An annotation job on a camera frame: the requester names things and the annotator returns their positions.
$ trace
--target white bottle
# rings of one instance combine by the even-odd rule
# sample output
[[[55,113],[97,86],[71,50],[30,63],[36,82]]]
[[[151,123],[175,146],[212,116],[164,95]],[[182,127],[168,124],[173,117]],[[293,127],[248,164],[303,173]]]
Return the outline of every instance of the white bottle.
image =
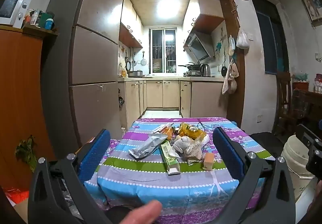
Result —
[[[35,12],[33,13],[32,17],[31,17],[30,25],[36,25],[36,21],[37,21],[39,12],[40,12],[39,9],[35,10]]]

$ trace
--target blue gripper pad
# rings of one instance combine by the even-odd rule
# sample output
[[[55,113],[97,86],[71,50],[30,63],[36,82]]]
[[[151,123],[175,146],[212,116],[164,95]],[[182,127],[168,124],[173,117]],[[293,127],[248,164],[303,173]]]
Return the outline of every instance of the blue gripper pad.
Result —
[[[109,131],[102,130],[93,141],[93,145],[79,164],[78,178],[81,183],[92,178],[97,166],[108,149],[111,141]]]
[[[213,142],[230,175],[241,181],[245,176],[246,151],[239,143],[232,141],[221,127],[214,130]]]

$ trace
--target bucket handle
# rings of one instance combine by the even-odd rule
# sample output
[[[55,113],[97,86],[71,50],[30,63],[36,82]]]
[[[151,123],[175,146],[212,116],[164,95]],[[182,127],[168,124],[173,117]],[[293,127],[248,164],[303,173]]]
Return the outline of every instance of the bucket handle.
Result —
[[[294,170],[292,170],[289,166],[288,166],[288,168],[294,173],[294,174],[296,174],[298,177],[299,177],[299,179],[308,179],[308,180],[312,180],[312,179],[314,179],[314,176],[313,177],[303,177],[303,176],[300,176],[299,174],[297,174]]]

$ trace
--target framed picture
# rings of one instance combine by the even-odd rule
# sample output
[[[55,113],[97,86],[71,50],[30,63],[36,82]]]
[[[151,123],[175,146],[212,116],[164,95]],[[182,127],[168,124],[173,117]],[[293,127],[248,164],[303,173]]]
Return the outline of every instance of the framed picture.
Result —
[[[322,5],[319,0],[302,0],[313,26],[322,25]]]

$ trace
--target window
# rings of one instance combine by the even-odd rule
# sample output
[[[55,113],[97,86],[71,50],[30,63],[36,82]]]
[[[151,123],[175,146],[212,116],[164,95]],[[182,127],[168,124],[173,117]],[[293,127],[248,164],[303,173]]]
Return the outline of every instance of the window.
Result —
[[[150,73],[175,73],[175,30],[150,30]]]
[[[252,0],[264,47],[265,73],[289,71],[289,56],[283,26],[276,6],[267,0]]]

